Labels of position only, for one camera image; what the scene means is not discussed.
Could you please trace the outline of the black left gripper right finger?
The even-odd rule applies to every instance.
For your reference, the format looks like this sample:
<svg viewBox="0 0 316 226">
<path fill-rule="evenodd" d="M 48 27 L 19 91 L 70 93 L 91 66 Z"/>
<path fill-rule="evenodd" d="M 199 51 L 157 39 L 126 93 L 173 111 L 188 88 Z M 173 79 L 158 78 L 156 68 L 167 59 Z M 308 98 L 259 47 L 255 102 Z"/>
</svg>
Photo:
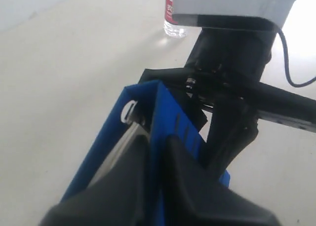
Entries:
<svg viewBox="0 0 316 226">
<path fill-rule="evenodd" d="M 316 223 L 316 141 L 273 136 L 230 165 L 225 186 L 181 140 L 165 142 L 168 226 L 313 226 Z"/>
</svg>

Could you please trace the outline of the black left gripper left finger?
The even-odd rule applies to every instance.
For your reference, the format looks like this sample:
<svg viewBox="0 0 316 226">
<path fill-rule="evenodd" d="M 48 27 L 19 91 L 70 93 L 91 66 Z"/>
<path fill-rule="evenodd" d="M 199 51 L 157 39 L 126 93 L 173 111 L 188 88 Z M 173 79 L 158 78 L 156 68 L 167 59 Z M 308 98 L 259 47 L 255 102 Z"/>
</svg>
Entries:
<svg viewBox="0 0 316 226">
<path fill-rule="evenodd" d="M 137 136 L 97 183 L 51 208 L 42 226 L 144 226 L 149 143 Z"/>
</svg>

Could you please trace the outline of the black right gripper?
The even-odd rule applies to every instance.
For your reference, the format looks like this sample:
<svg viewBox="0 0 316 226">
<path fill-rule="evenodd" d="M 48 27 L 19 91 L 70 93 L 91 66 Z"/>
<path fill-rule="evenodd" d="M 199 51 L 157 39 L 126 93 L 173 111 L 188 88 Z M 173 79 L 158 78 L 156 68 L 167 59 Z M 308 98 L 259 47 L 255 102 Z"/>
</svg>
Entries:
<svg viewBox="0 0 316 226">
<path fill-rule="evenodd" d="M 305 131 L 316 130 L 316 101 L 261 83 L 271 59 L 273 32 L 202 29 L 183 68 L 145 69 L 140 83 L 160 80 L 181 89 L 193 79 L 194 92 L 214 101 L 207 141 L 192 123 L 205 115 L 189 98 L 188 112 L 175 116 L 172 136 L 174 177 L 220 177 L 257 136 L 257 119 Z"/>
</svg>

